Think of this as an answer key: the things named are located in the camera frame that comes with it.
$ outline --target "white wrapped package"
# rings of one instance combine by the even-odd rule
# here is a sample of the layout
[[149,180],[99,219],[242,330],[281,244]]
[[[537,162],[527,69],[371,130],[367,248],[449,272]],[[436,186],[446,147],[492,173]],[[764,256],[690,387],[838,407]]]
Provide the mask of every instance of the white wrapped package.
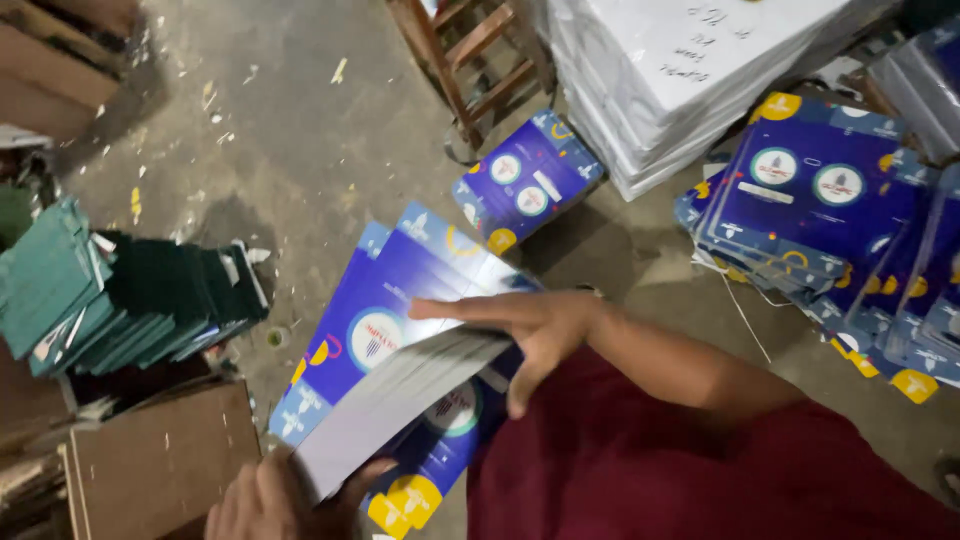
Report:
[[575,86],[571,118],[607,139],[594,144],[628,201],[696,160],[795,64],[816,66],[807,50],[828,61],[898,4],[545,1],[538,25],[561,80]]

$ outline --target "maroon shirt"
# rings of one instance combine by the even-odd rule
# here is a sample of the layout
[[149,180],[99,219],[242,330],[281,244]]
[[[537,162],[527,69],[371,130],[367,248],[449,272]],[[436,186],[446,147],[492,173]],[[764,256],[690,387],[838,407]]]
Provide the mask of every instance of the maroon shirt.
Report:
[[811,401],[718,443],[589,349],[468,474],[470,540],[960,539],[960,517]]

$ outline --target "dirty floor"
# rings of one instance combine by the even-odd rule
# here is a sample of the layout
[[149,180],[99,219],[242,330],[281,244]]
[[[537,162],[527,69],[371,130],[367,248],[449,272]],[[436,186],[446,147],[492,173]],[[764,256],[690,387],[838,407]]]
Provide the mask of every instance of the dirty floor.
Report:
[[[442,151],[450,114],[379,0],[145,0],[143,10],[149,32],[131,80],[61,153],[65,189],[100,227],[208,245],[240,238],[273,251],[270,319],[229,350],[263,430],[367,221],[394,223],[419,200],[468,226],[449,193],[463,168]],[[343,81],[332,84],[342,59]],[[545,103],[535,97],[493,137]],[[768,364],[722,278],[690,266],[689,240],[673,224],[672,199],[699,179],[698,164],[631,204],[601,185],[527,241],[522,264],[548,286],[593,283],[638,316],[769,366],[935,492],[933,462],[960,454],[960,391],[913,405],[863,379],[798,310],[735,283]],[[271,327],[291,329],[286,348],[267,345]],[[411,537],[465,531],[461,481]]]

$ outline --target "hand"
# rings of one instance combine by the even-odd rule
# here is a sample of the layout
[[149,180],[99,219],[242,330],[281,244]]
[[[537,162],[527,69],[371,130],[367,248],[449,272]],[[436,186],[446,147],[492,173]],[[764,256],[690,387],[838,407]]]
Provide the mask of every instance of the hand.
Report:
[[311,510],[290,468],[291,452],[280,447],[259,465],[240,469],[223,501],[210,508],[204,540],[347,540],[373,481],[396,466],[391,459],[369,462],[335,497]]
[[412,319],[458,319],[509,333],[525,359],[507,392],[507,412],[518,419],[537,386],[579,347],[603,310],[587,292],[509,293],[437,302],[415,298]]

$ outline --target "wooden stool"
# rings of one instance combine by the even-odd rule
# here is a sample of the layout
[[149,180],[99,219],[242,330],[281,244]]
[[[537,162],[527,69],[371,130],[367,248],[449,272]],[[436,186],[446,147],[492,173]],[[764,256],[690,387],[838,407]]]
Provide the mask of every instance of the wooden stool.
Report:
[[[387,0],[396,25],[411,52],[428,76],[440,82],[446,102],[459,121],[460,136],[476,151],[483,144],[477,122],[509,97],[531,76],[536,75],[544,92],[554,90],[556,81],[540,39],[534,31],[524,2],[498,0],[498,6],[460,41],[444,50],[440,35],[455,21],[460,22],[478,0],[462,0],[441,11],[433,20],[420,0]],[[526,56],[506,77],[472,102],[465,103],[453,74],[478,58],[504,32],[512,28]]]

